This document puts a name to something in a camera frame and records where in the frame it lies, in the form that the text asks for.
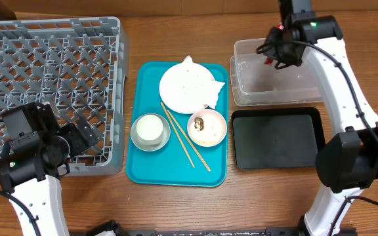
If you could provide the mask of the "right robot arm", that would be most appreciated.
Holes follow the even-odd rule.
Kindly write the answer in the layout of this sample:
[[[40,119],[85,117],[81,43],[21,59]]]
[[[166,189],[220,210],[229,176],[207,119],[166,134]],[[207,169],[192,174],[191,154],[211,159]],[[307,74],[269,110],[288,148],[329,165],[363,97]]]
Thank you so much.
[[[331,123],[331,140],[316,155],[321,185],[295,235],[354,235],[342,229],[348,209],[378,179],[378,115],[368,104],[347,58],[333,16],[317,16],[310,1],[280,1],[280,27],[257,53],[276,69],[305,65],[314,74]]]

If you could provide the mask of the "grey bowl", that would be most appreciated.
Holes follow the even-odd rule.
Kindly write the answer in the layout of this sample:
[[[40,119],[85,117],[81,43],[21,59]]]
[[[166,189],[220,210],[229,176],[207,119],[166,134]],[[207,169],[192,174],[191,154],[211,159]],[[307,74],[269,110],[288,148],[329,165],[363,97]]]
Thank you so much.
[[[159,149],[161,149],[169,140],[169,137],[170,137],[170,134],[171,134],[171,128],[169,126],[169,123],[166,121],[166,119],[158,114],[155,114],[157,115],[161,120],[162,120],[162,123],[163,123],[163,135],[162,135],[162,139],[161,139],[161,142],[157,145],[146,145],[146,144],[143,144],[140,139],[138,138],[137,136],[137,121],[140,119],[140,116],[132,125],[131,127],[131,140],[132,142],[134,143],[134,145],[142,150],[142,151],[157,151]]]

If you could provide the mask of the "pink bowl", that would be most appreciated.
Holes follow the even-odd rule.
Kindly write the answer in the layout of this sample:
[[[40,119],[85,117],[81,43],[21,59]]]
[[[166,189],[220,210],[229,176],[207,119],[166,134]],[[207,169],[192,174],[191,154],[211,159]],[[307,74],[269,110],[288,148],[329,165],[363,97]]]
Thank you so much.
[[[201,117],[204,121],[204,129],[198,132],[194,128],[194,119]],[[188,120],[187,128],[190,139],[202,147],[213,147],[220,144],[227,134],[227,121],[213,109],[202,109],[192,114]]]

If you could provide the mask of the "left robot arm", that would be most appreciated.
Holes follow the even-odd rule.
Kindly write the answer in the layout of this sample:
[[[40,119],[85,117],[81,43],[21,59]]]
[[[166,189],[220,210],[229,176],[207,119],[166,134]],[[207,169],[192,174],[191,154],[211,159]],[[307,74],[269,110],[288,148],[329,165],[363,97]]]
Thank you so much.
[[[68,235],[62,206],[62,175],[69,157],[98,142],[85,118],[58,124],[48,104],[29,103],[2,113],[9,134],[0,158],[0,186],[24,235]]]

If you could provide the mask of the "white cup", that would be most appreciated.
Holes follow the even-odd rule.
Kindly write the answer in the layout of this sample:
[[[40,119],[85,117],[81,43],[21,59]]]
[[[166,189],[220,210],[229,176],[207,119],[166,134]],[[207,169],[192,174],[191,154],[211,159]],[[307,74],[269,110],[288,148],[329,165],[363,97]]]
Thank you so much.
[[[157,145],[163,135],[162,120],[155,114],[143,115],[136,123],[136,133],[143,144]]]

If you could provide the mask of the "white napkin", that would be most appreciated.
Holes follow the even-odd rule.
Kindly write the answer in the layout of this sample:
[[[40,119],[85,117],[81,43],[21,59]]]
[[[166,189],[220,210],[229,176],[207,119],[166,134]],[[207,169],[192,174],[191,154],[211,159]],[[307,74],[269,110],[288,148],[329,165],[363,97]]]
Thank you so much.
[[[225,82],[216,81],[212,73],[195,63],[191,56],[178,65],[178,90],[196,105],[215,109],[224,85]]]

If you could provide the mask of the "red snack wrapper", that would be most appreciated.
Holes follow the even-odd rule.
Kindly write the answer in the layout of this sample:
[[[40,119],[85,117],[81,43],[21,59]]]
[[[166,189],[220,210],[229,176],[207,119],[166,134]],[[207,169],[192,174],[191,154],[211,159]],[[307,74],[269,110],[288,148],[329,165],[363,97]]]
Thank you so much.
[[[277,28],[280,29],[280,30],[283,30],[284,29],[284,26],[283,24],[280,22],[278,25],[277,25]],[[266,60],[264,61],[264,64],[266,65],[271,65],[273,63],[273,59],[271,58],[266,58]]]

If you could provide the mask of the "brown food scrap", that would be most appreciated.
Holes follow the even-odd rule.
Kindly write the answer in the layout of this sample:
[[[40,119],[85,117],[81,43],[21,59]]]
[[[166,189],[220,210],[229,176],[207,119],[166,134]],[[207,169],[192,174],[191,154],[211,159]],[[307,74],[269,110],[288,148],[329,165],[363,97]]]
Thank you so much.
[[[194,119],[194,128],[200,132],[204,129],[204,121],[201,117],[196,117]]]

